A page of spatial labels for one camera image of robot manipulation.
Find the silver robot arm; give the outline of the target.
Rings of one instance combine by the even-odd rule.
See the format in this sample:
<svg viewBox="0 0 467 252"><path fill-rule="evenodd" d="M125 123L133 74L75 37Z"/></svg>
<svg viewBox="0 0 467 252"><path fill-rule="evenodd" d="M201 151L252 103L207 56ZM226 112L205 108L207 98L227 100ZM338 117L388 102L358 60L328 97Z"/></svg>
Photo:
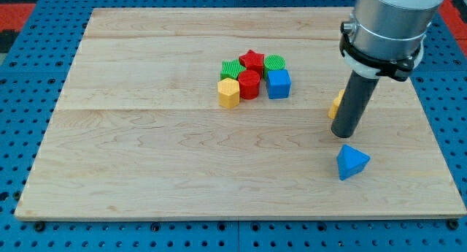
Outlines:
<svg viewBox="0 0 467 252"><path fill-rule="evenodd" d="M422 60L423 41L442 2L356 0L341 23L341 55L361 77L405 81Z"/></svg>

